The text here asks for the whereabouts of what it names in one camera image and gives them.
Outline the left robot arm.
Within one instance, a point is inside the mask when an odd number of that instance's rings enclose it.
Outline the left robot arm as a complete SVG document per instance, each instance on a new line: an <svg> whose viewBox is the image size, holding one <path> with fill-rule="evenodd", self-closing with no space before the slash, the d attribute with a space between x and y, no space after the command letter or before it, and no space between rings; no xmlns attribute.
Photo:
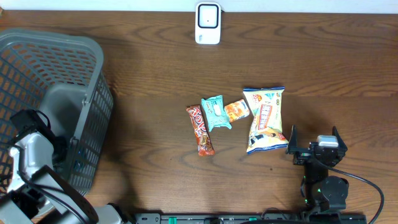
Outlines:
<svg viewBox="0 0 398 224"><path fill-rule="evenodd" d="M56 137L50 120L39 110L11 116L18 134L5 145L14 159L10 190L1 199L2 223L31 223L45 205L51 212L42 223L135 223L119 206L93 207L53 169L66 153L66 141Z"/></svg>

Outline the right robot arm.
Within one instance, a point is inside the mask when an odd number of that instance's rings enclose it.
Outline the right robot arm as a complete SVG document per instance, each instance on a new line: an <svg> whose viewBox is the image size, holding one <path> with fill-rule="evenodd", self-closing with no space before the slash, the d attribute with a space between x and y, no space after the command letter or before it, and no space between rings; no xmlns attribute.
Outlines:
<svg viewBox="0 0 398 224"><path fill-rule="evenodd" d="M330 176L329 171L345 157L347 150L336 127L331 135L319 135L307 148L298 146L297 128L292 127L285 153L293 155L293 164L304 166L300 191L313 212L332 213L346 208L349 183Z"/></svg>

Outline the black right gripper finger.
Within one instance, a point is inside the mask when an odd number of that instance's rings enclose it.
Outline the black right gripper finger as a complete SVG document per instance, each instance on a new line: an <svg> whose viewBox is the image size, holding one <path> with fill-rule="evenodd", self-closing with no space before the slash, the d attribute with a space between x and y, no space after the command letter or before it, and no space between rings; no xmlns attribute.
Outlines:
<svg viewBox="0 0 398 224"><path fill-rule="evenodd" d="M286 149L285 153L286 154L295 154L298 150L299 150L299 148L298 148L298 142L297 142L297 128L295 125L293 125L289 143L287 145L287 149Z"/></svg>
<svg viewBox="0 0 398 224"><path fill-rule="evenodd" d="M347 148L346 144L344 143L344 141L342 140L342 138L340 137L336 126L332 127L332 135L336 138L339 149L341 151L346 152L348 150L348 148Z"/></svg>

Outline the mint green wipes pack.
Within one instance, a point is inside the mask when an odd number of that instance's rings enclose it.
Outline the mint green wipes pack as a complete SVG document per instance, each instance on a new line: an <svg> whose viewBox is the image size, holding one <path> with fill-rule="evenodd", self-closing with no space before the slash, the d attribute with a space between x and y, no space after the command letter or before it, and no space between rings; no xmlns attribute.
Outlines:
<svg viewBox="0 0 398 224"><path fill-rule="evenodd" d="M207 99L202 98L201 105L206 114L209 132L214 128L232 128L229 117L224 110L222 95L213 96Z"/></svg>

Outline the yellow snack bag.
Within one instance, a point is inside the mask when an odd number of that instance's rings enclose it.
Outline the yellow snack bag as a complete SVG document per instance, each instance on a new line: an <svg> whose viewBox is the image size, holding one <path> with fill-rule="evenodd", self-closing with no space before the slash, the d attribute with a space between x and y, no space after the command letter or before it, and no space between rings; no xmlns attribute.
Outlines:
<svg viewBox="0 0 398 224"><path fill-rule="evenodd" d="M282 93L285 88L245 88L243 94L253 115L249 130L247 154L285 148L282 131Z"/></svg>

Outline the small orange tissue pack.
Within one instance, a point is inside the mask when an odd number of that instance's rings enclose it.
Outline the small orange tissue pack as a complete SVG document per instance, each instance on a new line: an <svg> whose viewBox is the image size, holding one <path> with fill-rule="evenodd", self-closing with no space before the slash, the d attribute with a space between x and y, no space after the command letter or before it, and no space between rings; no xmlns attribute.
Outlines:
<svg viewBox="0 0 398 224"><path fill-rule="evenodd" d="M250 110L244 99L226 105L224 107L224 110L228 115L230 123L237 121L241 118L245 118L250 114Z"/></svg>

